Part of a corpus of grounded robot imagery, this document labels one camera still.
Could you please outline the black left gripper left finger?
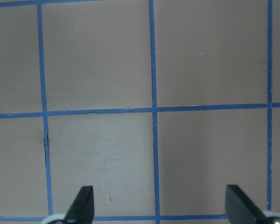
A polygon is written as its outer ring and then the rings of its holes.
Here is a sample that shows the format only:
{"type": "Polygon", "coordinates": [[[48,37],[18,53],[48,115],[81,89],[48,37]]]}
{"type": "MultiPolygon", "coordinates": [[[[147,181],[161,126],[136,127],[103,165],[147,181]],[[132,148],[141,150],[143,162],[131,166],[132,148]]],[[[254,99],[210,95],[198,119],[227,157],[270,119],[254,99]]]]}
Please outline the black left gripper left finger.
{"type": "Polygon", "coordinates": [[[94,194],[92,186],[83,186],[65,217],[64,224],[91,224],[94,219],[94,194]]]}

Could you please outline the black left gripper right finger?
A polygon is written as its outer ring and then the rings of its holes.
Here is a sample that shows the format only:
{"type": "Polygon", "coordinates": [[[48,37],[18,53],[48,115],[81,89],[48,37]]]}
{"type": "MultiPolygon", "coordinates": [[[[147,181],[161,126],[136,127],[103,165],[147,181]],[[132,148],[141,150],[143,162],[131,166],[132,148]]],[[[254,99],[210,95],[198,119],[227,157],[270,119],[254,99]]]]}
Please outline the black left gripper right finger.
{"type": "Polygon", "coordinates": [[[265,214],[235,184],[225,188],[225,215],[230,224],[264,224],[265,214]]]}

